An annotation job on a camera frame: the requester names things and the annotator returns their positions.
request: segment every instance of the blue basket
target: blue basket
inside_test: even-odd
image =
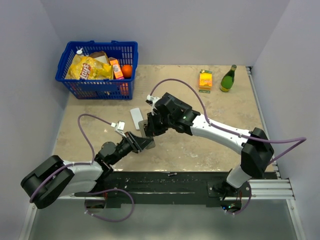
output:
[[[78,80],[65,79],[77,50],[85,56],[104,51],[108,58],[118,60],[120,66],[132,66],[131,79],[121,80]],[[77,99],[132,99],[135,86],[135,73],[138,66],[138,43],[135,41],[70,41],[61,56],[55,79],[63,83]]]

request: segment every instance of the gray wall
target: gray wall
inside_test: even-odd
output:
[[[289,0],[41,0],[57,35],[137,41],[140,64],[252,66]]]
[[[15,240],[28,207],[20,181],[50,155],[66,104],[54,80],[64,46],[39,0],[1,1],[0,23],[0,239]]]
[[[278,164],[290,177],[309,240],[320,236],[319,9],[319,0],[291,0],[253,67],[270,137],[307,137]],[[278,145],[276,152],[286,147]]]

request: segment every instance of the bag of chips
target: bag of chips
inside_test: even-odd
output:
[[[113,67],[90,56],[75,55],[65,79],[113,79]]]

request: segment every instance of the purple cable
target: purple cable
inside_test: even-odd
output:
[[[241,207],[240,210],[235,211],[235,212],[228,212],[228,211],[226,211],[227,214],[230,214],[230,215],[238,215],[238,214],[240,214],[241,212],[243,212],[243,211],[248,207],[248,205],[249,205],[249,203],[250,203],[250,200],[251,200],[251,197],[252,197],[252,189],[251,189],[250,183],[249,183],[248,181],[247,181],[246,183],[248,184],[248,188],[249,188],[249,198],[248,198],[248,201],[246,201],[245,205],[244,205],[243,207]]]
[[[91,152],[92,152],[92,159],[91,159],[91,162],[93,163],[94,160],[95,160],[95,150],[94,150],[94,147],[92,146],[91,142],[89,141],[87,135],[85,134],[85,131],[83,130],[82,126],[81,126],[81,123],[80,123],[80,119],[81,117],[83,116],[88,116],[88,117],[91,117],[91,118],[94,118],[94,119],[98,119],[100,120],[101,122],[104,122],[105,124],[109,124],[111,125],[110,122],[106,121],[106,120],[103,120],[102,118],[100,117],[97,117],[97,116],[94,116],[94,115],[91,115],[91,114],[88,114],[88,113],[83,113],[81,115],[78,116],[78,127],[80,129],[80,132],[82,133],[84,139],[86,140],[86,142],[89,144],[89,147],[91,149]]]
[[[294,145],[292,145],[291,147],[289,147],[287,150],[285,150],[284,152],[280,153],[278,156],[276,156],[274,159],[272,159],[268,165],[272,164],[274,161],[278,160],[279,158],[281,158],[283,155],[285,155],[286,153],[290,152],[292,149],[294,149],[295,147],[297,147],[298,145],[302,144],[304,141],[307,140],[307,138],[305,137],[297,137],[297,138],[292,138],[292,139],[287,139],[287,140],[267,140],[267,139],[261,139],[261,138],[257,138],[257,137],[253,137],[253,136],[247,136],[247,135],[241,135],[240,133],[236,132],[236,131],[232,131],[232,130],[229,130],[229,129],[225,129],[221,126],[218,126],[218,125],[215,125],[214,123],[211,123],[209,118],[208,118],[208,115],[207,115],[207,110],[206,110],[206,107],[204,105],[204,103],[202,102],[199,94],[192,88],[192,86],[190,86],[188,83],[180,80],[180,79],[175,79],[175,78],[168,78],[168,79],[164,79],[160,82],[158,82],[154,88],[151,90],[151,93],[150,95],[152,96],[152,94],[154,93],[154,91],[156,90],[156,88],[164,83],[164,82],[167,82],[167,81],[176,81],[176,82],[179,82],[179,83],[182,83],[184,85],[186,85],[188,88],[190,88],[193,93],[196,95],[196,97],[198,98],[201,106],[202,106],[202,109],[203,109],[203,114],[204,114],[204,117],[206,119],[206,121],[208,122],[208,124],[210,124],[211,126],[219,129],[219,130],[222,130],[222,131],[225,131],[227,133],[230,133],[230,134],[234,134],[238,137],[243,137],[243,138],[246,138],[246,139],[250,139],[250,140],[254,140],[254,141],[258,141],[258,142],[262,142],[262,143],[269,143],[269,144],[288,144],[288,143],[295,143]]]
[[[85,212],[88,212],[92,217],[95,217],[97,219],[101,219],[101,220],[104,220],[104,221],[107,221],[107,222],[112,222],[112,223],[118,223],[118,222],[122,222],[122,221],[128,219],[131,216],[131,214],[134,212],[135,202],[134,202],[133,197],[127,191],[122,190],[122,189],[118,189],[118,188],[114,188],[114,189],[108,189],[108,190],[97,191],[97,192],[88,192],[88,194],[89,195],[97,195],[97,194],[109,193],[109,192],[114,192],[114,191],[122,192],[122,193],[128,195],[128,197],[130,198],[131,203],[132,203],[132,207],[131,207],[131,210],[130,210],[130,212],[129,212],[129,214],[127,216],[125,216],[123,218],[120,218],[120,219],[110,219],[110,218],[106,218],[106,217],[103,217],[103,216],[99,216],[99,215],[96,215],[96,214],[93,214],[92,212],[90,212],[87,209],[86,202],[84,202]]]

